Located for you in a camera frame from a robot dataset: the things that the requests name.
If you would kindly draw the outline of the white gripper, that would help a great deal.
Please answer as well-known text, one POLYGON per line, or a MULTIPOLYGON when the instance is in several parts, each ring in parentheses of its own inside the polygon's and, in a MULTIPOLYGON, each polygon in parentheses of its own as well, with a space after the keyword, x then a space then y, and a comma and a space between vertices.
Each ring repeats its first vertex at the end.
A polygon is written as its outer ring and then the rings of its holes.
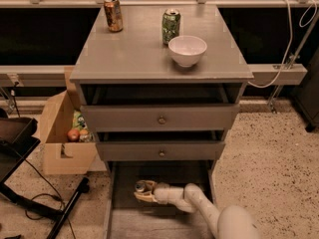
POLYGON ((137 200, 144 202, 156 202, 158 204, 168 204, 169 185, 167 183, 157 184, 152 180, 141 180, 146 184, 145 192, 135 192, 137 200))

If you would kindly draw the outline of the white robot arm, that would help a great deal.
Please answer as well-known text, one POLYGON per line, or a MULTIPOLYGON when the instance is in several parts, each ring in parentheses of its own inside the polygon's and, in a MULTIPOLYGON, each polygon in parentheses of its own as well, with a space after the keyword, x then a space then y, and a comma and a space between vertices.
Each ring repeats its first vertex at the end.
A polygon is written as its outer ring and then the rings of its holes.
POLYGON ((157 204, 172 204, 177 209, 195 213, 198 211, 215 239, 261 239, 250 213, 243 207, 231 205, 219 211, 195 184, 185 187, 139 180, 135 185, 135 198, 157 204))

